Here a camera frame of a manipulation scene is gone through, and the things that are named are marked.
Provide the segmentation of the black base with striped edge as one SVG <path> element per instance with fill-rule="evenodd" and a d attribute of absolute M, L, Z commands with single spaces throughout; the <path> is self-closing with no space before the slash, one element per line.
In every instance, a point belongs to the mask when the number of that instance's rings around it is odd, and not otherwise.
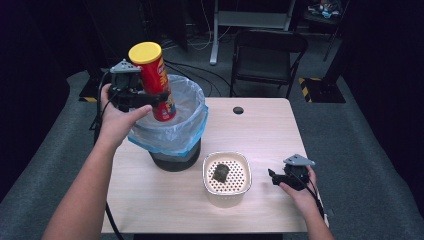
<path fill-rule="evenodd" d="M 300 78 L 299 84 L 306 102 L 345 103 L 336 84 L 329 84 L 320 78 Z"/>

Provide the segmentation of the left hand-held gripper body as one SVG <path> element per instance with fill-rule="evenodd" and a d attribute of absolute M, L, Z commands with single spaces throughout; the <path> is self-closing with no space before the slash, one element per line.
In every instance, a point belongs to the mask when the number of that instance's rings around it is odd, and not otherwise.
<path fill-rule="evenodd" d="M 134 66 L 126 59 L 110 69 L 111 86 L 109 88 L 109 100 L 123 112 L 130 108 L 141 106 L 142 90 L 140 82 L 141 69 Z"/>

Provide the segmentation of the person's left hand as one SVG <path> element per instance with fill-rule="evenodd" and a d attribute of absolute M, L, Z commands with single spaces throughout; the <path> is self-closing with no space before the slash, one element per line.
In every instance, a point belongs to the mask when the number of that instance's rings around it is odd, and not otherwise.
<path fill-rule="evenodd" d="M 152 111 L 152 106 L 145 105 L 130 112 L 122 112 L 109 103 L 109 88 L 110 84 L 106 84 L 101 90 L 103 115 L 96 146 L 117 148 L 121 145 L 135 123 Z"/>

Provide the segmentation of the dark cluttered rack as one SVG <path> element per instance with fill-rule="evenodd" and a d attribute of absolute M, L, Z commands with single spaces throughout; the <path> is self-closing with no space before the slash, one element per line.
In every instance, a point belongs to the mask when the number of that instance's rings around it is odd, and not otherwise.
<path fill-rule="evenodd" d="M 333 29 L 323 61 L 328 58 L 349 5 L 350 0 L 316 0 L 316 3 L 309 5 L 302 14 L 302 18 L 310 23 Z"/>

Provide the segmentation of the person's right hand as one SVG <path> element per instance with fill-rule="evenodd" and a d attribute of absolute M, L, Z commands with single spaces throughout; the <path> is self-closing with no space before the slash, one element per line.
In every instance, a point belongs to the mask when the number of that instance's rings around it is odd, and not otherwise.
<path fill-rule="evenodd" d="M 307 166 L 306 169 L 308 170 L 310 179 L 307 184 L 307 188 L 297 191 L 285 183 L 280 183 L 279 186 L 294 200 L 296 207 L 299 209 L 304 218 L 321 218 L 321 214 L 315 200 L 318 190 L 316 184 L 317 177 L 311 166 Z"/>

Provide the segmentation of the red chips can yellow lid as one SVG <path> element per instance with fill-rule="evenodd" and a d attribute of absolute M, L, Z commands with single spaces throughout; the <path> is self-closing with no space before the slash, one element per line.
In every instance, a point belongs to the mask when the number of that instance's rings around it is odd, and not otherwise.
<path fill-rule="evenodd" d="M 130 48 L 131 62 L 141 69 L 144 90 L 148 94 L 168 93 L 168 96 L 153 109 L 154 118 L 165 122 L 176 115 L 176 106 L 162 57 L 162 48 L 155 42 L 142 42 Z"/>

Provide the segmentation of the dark crumpled scrap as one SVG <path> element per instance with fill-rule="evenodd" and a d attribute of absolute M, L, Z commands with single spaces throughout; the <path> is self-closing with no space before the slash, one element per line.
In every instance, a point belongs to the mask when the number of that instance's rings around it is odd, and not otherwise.
<path fill-rule="evenodd" d="M 230 172 L 230 168 L 226 164 L 218 164 L 215 168 L 212 178 L 220 183 L 224 183 Z"/>

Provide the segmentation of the white perforated basket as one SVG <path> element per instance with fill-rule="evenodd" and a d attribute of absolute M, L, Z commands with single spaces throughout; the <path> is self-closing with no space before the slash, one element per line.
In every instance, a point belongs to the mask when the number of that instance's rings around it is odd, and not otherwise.
<path fill-rule="evenodd" d="M 230 168 L 224 183 L 212 178 L 218 164 L 226 164 Z M 219 208 L 231 208 L 238 205 L 252 185 L 249 162 L 239 152 L 209 154 L 203 161 L 202 177 L 209 202 Z"/>

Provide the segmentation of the black mesh trash bin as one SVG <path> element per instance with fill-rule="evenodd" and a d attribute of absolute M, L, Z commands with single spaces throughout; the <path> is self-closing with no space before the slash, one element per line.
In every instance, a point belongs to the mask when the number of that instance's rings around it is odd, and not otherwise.
<path fill-rule="evenodd" d="M 149 151 L 149 154 L 162 170 L 179 172 L 193 166 L 199 158 L 200 151 L 200 139 L 196 143 L 176 140 L 158 145 Z"/>

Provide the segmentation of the white metal desk frame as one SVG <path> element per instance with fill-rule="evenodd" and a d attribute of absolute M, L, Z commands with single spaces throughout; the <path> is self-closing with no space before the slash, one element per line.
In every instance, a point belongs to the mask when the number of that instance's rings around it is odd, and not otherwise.
<path fill-rule="evenodd" d="M 271 28 L 288 31 L 296 0 L 288 0 L 288 2 L 289 6 L 286 13 L 265 13 L 221 11 L 219 9 L 219 0 L 214 0 L 213 42 L 209 63 L 214 66 L 218 61 L 218 30 L 220 26 Z"/>

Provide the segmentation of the black folding chair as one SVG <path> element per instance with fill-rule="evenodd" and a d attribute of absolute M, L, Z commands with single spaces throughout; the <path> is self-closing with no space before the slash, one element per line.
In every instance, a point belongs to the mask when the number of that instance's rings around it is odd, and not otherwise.
<path fill-rule="evenodd" d="M 234 39 L 230 93 L 237 81 L 286 86 L 290 96 L 300 60 L 308 49 L 299 33 L 273 29 L 240 30 Z"/>

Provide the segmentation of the translucent blue-edged bin bag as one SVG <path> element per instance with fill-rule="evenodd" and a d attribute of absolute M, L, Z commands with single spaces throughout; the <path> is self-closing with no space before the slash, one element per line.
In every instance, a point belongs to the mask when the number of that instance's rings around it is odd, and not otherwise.
<path fill-rule="evenodd" d="M 208 107 L 201 87 L 180 75 L 169 74 L 169 85 L 176 115 L 160 122 L 152 113 L 138 120 L 128 140 L 152 153 L 186 156 L 201 138 L 208 118 Z"/>

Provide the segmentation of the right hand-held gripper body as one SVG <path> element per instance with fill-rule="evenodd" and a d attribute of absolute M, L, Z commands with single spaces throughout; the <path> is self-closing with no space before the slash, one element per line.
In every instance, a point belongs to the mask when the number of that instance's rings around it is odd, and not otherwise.
<path fill-rule="evenodd" d="M 314 166 L 315 162 L 299 154 L 294 154 L 284 160 L 283 182 L 291 188 L 300 191 L 306 188 L 310 181 L 308 166 Z"/>

